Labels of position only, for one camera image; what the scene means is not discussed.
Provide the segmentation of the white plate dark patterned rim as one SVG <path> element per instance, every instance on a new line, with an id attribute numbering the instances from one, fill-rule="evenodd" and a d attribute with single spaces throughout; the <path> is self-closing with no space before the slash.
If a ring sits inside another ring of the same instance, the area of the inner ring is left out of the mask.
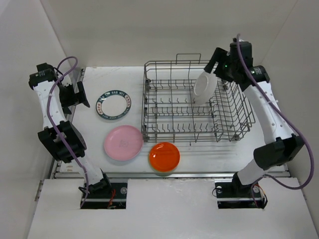
<path id="1" fill-rule="evenodd" d="M 119 120 L 128 114 L 131 106 L 131 97 L 126 92 L 111 90 L 97 99 L 95 109 L 98 116 L 105 120 Z"/>

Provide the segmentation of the white plate orange sunburst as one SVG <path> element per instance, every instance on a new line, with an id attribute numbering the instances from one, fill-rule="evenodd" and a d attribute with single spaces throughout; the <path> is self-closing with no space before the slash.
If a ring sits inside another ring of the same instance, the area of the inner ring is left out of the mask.
<path id="1" fill-rule="evenodd" d="M 196 105 L 207 103 L 213 96 L 218 78 L 213 73 L 203 71 L 193 87 L 193 99 Z"/>

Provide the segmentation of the pink plate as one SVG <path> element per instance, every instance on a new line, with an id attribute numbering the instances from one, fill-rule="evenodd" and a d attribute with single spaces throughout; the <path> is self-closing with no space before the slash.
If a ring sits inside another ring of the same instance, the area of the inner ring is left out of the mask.
<path id="1" fill-rule="evenodd" d="M 107 134 L 104 151 L 115 161 L 128 161 L 140 153 L 143 143 L 143 135 L 139 129 L 131 125 L 122 125 Z"/>

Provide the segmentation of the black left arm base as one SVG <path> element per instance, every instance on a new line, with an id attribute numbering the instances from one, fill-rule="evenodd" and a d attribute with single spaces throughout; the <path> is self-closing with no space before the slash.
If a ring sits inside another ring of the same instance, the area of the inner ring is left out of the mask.
<path id="1" fill-rule="evenodd" d="M 82 199 L 80 209 L 126 209 L 127 205 L 127 182 L 112 182 L 110 190 L 104 190 L 89 194 L 85 199 L 85 188 L 80 187 Z"/>

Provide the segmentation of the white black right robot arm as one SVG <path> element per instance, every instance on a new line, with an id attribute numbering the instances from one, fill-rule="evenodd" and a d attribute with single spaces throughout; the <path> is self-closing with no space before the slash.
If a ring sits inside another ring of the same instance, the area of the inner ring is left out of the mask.
<path id="1" fill-rule="evenodd" d="M 265 144 L 253 151 L 252 161 L 234 174 L 231 183 L 232 193 L 243 196 L 249 186 L 269 169 L 291 161 L 304 141 L 277 113 L 279 107 L 269 75 L 263 66 L 253 65 L 250 42 L 232 42 L 229 51 L 217 47 L 204 71 L 236 83 L 254 109 L 262 128 Z"/>

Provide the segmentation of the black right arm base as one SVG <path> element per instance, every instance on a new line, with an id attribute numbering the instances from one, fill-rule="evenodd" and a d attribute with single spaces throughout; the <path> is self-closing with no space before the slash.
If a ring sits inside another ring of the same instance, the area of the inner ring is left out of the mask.
<path id="1" fill-rule="evenodd" d="M 265 209 L 268 204 L 268 198 L 258 183 L 237 190 L 231 182 L 215 181 L 212 195 L 217 199 L 218 209 Z"/>

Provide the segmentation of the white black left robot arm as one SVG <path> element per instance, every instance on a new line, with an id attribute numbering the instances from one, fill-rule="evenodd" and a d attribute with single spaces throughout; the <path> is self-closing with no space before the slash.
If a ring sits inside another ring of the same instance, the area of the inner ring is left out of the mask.
<path id="1" fill-rule="evenodd" d="M 87 146 L 83 136 L 65 117 L 72 113 L 71 106 L 90 106 L 83 83 L 77 82 L 78 92 L 75 92 L 72 84 L 65 86 L 58 79 L 57 68 L 47 63 L 36 67 L 37 72 L 29 76 L 29 86 L 36 92 L 43 114 L 43 130 L 38 133 L 40 142 L 56 161 L 80 168 L 86 179 L 85 186 L 80 187 L 83 193 L 109 196 L 112 190 L 109 178 L 85 155 Z"/>

